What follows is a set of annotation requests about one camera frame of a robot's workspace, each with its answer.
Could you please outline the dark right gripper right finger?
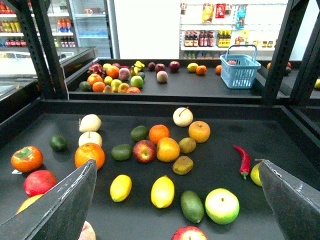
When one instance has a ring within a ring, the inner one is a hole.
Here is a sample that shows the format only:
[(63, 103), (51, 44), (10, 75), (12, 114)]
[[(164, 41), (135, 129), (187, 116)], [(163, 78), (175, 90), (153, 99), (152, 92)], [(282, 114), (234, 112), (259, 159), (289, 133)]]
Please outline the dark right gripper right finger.
[(258, 167), (266, 201), (286, 240), (320, 238), (320, 192), (263, 159)]

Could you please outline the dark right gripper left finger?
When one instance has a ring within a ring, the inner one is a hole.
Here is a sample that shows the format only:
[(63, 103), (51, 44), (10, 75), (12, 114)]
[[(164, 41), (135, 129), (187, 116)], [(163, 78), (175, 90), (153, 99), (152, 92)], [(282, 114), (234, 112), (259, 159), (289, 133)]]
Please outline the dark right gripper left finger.
[(2, 240), (77, 240), (91, 205), (97, 164), (90, 159), (0, 225)]

